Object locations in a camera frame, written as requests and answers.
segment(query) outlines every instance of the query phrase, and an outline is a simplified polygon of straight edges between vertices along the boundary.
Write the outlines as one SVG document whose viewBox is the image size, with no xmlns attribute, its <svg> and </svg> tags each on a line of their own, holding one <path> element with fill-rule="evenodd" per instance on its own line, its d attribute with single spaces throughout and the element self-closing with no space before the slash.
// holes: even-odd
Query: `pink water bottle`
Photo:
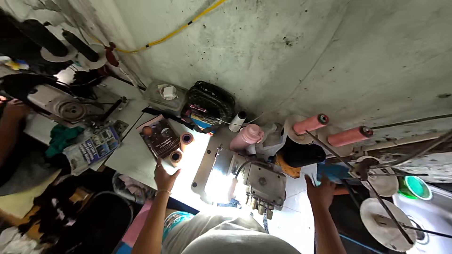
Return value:
<svg viewBox="0 0 452 254">
<path fill-rule="evenodd" d="M 237 136 L 229 144 L 229 149 L 234 152 L 245 150 L 249 145 L 261 142 L 264 132 L 256 124 L 250 124 L 242 128 Z"/>
</svg>

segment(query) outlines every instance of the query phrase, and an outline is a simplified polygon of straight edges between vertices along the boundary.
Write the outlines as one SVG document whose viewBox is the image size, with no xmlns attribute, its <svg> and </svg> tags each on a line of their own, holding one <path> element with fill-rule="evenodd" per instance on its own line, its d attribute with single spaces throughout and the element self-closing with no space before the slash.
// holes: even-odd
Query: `magazine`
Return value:
<svg viewBox="0 0 452 254">
<path fill-rule="evenodd" d="M 156 158 L 166 158 L 180 147 L 179 136 L 162 115 L 140 125 L 137 131 Z"/>
<path fill-rule="evenodd" d="M 71 165 L 71 174 L 79 175 L 119 147 L 119 136 L 113 127 L 105 128 L 89 139 L 67 147 L 63 154 Z"/>
</svg>

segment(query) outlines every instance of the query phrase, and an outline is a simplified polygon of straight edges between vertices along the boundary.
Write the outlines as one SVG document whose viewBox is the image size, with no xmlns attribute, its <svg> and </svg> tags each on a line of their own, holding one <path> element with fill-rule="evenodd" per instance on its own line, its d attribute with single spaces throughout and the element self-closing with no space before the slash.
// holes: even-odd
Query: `newspaper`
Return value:
<svg viewBox="0 0 452 254">
<path fill-rule="evenodd" d="M 90 165 L 111 154 L 119 147 L 120 143 L 115 129 L 108 127 L 81 143 L 65 148 L 63 154 L 69 160 L 71 174 L 80 175 Z"/>
</svg>

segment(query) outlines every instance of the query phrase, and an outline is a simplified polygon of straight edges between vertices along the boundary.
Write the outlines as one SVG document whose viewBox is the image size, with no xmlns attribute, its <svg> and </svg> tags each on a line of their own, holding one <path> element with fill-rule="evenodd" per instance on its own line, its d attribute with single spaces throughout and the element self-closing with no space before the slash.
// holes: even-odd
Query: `book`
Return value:
<svg viewBox="0 0 452 254">
<path fill-rule="evenodd" d="M 180 147 L 179 136 L 162 115 L 140 125 L 137 131 L 156 158 L 168 157 L 172 151 Z"/>
</svg>

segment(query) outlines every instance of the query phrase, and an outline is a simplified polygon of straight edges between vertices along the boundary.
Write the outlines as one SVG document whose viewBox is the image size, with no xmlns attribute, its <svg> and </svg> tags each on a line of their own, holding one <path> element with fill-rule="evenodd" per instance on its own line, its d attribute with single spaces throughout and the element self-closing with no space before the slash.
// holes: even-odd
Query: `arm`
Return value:
<svg viewBox="0 0 452 254">
<path fill-rule="evenodd" d="M 19 123 L 30 112 L 30 108 L 19 100 L 9 101 L 0 118 L 0 167 L 14 148 L 19 132 Z"/>
<path fill-rule="evenodd" d="M 333 201 L 335 184 L 326 176 L 322 177 L 322 184 L 314 187 L 309 176 L 305 175 L 308 197 L 314 214 L 315 245 L 319 254 L 346 254 L 339 237 L 338 230 L 328 208 Z"/>
<path fill-rule="evenodd" d="M 165 221 L 166 204 L 170 197 L 174 181 L 179 175 L 180 169 L 169 175 L 161 165 L 161 158 L 157 160 L 154 171 L 154 179 L 157 183 L 157 194 L 146 221 L 135 242 L 132 254 L 160 254 L 162 249 L 163 223 Z"/>
</svg>

